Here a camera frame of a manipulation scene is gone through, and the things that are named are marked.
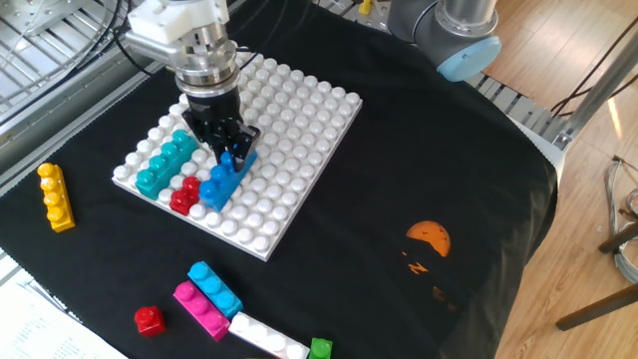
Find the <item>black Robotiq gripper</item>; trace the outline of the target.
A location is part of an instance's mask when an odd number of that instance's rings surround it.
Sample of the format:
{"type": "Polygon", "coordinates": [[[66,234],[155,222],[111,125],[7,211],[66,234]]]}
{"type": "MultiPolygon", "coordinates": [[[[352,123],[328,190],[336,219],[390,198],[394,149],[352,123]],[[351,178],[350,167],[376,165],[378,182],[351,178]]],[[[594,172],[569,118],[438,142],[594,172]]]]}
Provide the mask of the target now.
{"type": "Polygon", "coordinates": [[[207,143],[219,160],[228,152],[234,170],[243,170],[261,135],[254,126],[239,125],[240,97],[237,88],[220,96],[197,98],[187,96],[188,108],[182,113],[197,139],[207,143]]]}

